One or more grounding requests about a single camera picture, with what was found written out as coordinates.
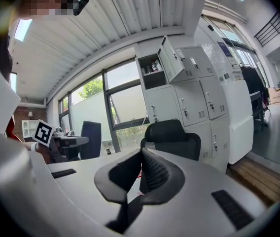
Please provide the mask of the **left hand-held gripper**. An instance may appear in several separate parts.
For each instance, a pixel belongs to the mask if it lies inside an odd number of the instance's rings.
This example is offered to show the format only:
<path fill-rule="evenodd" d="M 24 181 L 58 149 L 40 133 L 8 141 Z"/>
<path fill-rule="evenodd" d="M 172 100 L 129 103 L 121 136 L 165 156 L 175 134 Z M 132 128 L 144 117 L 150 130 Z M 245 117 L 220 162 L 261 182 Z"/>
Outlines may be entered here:
<path fill-rule="evenodd" d="M 66 162 L 67 157 L 63 156 L 57 148 L 53 133 L 53 127 L 39 119 L 33 139 L 49 149 L 52 162 Z M 89 143 L 89 141 L 88 137 L 62 136 L 60 137 L 60 148 L 76 148 Z"/>

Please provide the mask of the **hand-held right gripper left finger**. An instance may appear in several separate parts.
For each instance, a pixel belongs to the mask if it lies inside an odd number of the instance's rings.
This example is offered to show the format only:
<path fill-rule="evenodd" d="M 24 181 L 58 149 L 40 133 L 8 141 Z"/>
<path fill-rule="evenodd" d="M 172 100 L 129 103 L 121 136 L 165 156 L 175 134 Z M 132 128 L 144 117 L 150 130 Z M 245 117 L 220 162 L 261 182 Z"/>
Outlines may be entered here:
<path fill-rule="evenodd" d="M 141 151 L 47 165 L 49 206 L 60 237 L 142 237 L 131 227 L 127 189 L 140 172 Z"/>

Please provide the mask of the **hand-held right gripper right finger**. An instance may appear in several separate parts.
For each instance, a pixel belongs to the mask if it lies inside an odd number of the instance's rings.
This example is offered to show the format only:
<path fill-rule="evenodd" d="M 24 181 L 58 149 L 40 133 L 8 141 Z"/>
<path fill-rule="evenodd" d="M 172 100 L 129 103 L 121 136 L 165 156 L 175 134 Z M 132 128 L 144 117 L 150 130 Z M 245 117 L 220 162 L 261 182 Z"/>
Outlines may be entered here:
<path fill-rule="evenodd" d="M 236 231 L 212 196 L 225 190 L 252 217 L 266 211 L 264 203 L 250 190 L 203 162 L 162 151 L 150 150 L 177 165 L 185 183 L 170 201 L 145 205 L 125 231 L 126 237 L 224 237 Z"/>

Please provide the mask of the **grey-blue cloth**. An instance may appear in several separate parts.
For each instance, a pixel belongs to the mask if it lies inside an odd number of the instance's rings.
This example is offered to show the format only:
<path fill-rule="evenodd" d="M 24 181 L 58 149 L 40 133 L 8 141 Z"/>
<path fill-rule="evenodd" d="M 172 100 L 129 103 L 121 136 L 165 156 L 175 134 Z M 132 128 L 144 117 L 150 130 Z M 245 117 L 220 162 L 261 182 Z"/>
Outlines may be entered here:
<path fill-rule="evenodd" d="M 81 159 L 98 158 L 101 152 L 102 132 L 101 123 L 84 121 L 81 137 L 88 137 L 89 142 L 81 146 Z"/>

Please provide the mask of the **black office chair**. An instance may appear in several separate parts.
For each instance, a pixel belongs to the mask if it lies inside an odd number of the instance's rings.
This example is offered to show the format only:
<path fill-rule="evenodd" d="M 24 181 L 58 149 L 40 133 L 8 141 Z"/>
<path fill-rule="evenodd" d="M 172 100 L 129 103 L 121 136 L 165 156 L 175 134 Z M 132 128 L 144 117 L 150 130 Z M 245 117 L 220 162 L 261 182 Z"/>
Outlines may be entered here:
<path fill-rule="evenodd" d="M 175 142 L 148 142 L 143 138 L 140 147 L 155 149 L 183 158 L 199 160 L 201 151 L 201 138 L 195 133 L 187 133 L 183 141 Z"/>

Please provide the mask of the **white arched shelf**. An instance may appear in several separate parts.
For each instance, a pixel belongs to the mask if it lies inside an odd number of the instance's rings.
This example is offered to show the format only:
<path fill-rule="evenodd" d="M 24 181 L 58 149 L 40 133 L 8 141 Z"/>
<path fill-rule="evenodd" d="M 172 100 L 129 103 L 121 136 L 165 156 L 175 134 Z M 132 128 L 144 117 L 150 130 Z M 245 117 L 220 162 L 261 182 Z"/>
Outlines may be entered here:
<path fill-rule="evenodd" d="M 38 119 L 22 120 L 23 138 L 32 138 L 36 132 Z"/>

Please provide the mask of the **black framed window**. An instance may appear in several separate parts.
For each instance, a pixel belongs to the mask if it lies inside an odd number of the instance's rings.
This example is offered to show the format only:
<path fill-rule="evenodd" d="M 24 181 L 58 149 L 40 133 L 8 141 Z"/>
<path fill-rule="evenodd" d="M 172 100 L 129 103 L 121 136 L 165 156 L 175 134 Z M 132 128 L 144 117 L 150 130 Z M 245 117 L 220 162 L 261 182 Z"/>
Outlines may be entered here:
<path fill-rule="evenodd" d="M 104 70 L 59 101 L 63 132 L 81 134 L 84 121 L 101 123 L 100 154 L 140 146 L 148 126 L 140 75 L 134 60 Z"/>

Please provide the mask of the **person's black red shirt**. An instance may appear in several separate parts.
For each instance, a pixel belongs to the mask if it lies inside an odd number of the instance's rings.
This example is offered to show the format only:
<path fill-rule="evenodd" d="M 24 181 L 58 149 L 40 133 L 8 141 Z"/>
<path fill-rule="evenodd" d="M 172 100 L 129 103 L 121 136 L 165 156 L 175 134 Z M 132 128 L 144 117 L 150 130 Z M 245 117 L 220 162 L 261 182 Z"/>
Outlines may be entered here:
<path fill-rule="evenodd" d="M 15 127 L 15 120 L 14 120 L 14 115 L 11 116 L 10 121 L 7 125 L 7 128 L 5 130 L 5 135 L 6 137 L 10 139 L 14 139 L 16 141 L 19 141 L 22 143 L 22 141 L 14 134 L 14 127 Z"/>

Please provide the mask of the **wooden slat platform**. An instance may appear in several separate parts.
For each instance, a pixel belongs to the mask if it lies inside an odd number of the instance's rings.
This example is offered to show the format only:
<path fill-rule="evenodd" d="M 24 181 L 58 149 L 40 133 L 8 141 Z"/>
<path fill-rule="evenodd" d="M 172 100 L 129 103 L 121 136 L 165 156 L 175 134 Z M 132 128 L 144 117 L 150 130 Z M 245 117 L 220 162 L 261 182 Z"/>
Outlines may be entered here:
<path fill-rule="evenodd" d="M 280 174 L 244 157 L 228 165 L 226 174 L 256 194 L 270 207 L 280 201 Z"/>

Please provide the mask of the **black chair headrest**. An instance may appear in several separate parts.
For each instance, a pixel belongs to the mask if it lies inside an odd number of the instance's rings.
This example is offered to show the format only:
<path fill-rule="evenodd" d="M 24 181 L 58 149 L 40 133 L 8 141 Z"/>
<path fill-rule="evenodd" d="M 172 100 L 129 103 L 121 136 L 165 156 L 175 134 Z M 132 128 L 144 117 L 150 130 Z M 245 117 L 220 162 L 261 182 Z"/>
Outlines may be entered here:
<path fill-rule="evenodd" d="M 182 142 L 187 135 L 177 119 L 159 121 L 150 124 L 144 134 L 146 142 Z"/>

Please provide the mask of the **tall white box unit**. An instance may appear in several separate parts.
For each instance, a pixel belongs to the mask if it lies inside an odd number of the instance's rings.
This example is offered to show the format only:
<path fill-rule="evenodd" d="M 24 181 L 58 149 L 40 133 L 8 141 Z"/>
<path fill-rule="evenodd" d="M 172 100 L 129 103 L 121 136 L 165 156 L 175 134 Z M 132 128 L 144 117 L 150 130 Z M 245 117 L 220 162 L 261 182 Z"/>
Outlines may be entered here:
<path fill-rule="evenodd" d="M 253 111 L 245 80 L 223 85 L 230 122 L 230 153 L 228 163 L 235 164 L 246 156 L 253 145 Z"/>

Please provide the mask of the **grey metal locker cabinet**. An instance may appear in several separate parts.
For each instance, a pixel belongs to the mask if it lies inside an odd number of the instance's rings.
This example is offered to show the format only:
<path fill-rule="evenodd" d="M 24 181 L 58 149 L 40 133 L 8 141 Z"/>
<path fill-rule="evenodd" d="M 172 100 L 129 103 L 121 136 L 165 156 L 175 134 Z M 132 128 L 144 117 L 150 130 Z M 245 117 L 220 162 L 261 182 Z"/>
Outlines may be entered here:
<path fill-rule="evenodd" d="M 149 40 L 151 52 L 136 58 L 149 121 L 179 120 L 185 132 L 201 138 L 199 161 L 226 172 L 230 153 L 228 107 L 214 66 L 202 46 L 172 45 L 184 70 L 175 82 L 168 83 L 164 70 L 151 70 L 152 61 L 160 62 L 157 52 L 162 39 Z"/>

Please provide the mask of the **grey locker door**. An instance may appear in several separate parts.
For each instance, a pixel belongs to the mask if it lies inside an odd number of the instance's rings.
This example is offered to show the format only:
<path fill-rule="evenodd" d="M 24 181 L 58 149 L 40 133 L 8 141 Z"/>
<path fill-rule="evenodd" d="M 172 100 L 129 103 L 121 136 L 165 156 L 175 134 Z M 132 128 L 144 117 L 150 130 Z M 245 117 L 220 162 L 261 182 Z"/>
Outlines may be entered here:
<path fill-rule="evenodd" d="M 184 70 L 184 66 L 167 36 L 163 37 L 157 54 L 165 72 L 167 82 L 175 82 L 178 75 Z"/>

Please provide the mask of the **black balcony railing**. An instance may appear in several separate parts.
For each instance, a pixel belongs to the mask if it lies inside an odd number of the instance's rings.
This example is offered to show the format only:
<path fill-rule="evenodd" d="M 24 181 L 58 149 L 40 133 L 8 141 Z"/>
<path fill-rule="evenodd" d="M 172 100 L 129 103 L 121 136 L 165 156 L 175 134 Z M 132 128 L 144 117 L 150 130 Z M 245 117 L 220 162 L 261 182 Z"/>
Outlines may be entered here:
<path fill-rule="evenodd" d="M 256 33 L 254 38 L 259 42 L 261 47 L 264 47 L 278 35 L 280 35 L 280 13 L 277 11 Z"/>

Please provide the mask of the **blue wall poster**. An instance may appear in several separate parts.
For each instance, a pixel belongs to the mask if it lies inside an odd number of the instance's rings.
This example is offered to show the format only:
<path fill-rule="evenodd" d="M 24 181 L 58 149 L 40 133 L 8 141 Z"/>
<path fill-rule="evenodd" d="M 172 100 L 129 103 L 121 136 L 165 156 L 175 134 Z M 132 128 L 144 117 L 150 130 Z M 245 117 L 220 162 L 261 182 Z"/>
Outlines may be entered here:
<path fill-rule="evenodd" d="M 217 42 L 219 47 L 221 48 L 221 50 L 224 52 L 224 54 L 226 55 L 226 57 L 232 57 L 232 54 L 230 52 L 230 50 L 228 49 L 228 46 L 223 43 L 223 42 Z"/>

